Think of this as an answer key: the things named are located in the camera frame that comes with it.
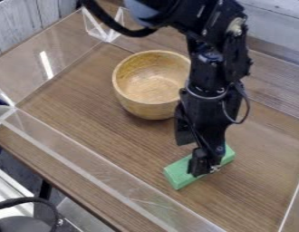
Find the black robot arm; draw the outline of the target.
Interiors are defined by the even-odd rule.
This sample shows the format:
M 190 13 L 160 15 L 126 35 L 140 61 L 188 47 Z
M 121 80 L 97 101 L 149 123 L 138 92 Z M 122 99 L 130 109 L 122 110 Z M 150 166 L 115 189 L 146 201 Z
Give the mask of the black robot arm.
M 226 155 L 226 128 L 246 120 L 240 107 L 249 107 L 241 79 L 250 75 L 253 60 L 246 45 L 248 15 L 237 0 L 123 0 L 137 23 L 122 26 L 97 0 L 81 0 L 89 13 L 115 32 L 145 37 L 162 27 L 186 38 L 190 60 L 188 79 L 174 109 L 177 145 L 196 143 L 188 174 L 216 172 Z

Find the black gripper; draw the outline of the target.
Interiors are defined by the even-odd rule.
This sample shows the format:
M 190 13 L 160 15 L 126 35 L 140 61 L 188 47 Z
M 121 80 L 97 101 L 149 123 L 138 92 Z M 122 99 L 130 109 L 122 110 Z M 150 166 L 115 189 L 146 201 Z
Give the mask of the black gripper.
M 244 92 L 229 85 L 222 92 L 209 95 L 189 87 L 180 90 L 174 108 L 174 141 L 177 146 L 194 142 L 197 147 L 188 160 L 188 174 L 194 178 L 214 172 L 226 154 L 226 129 L 237 121 Z

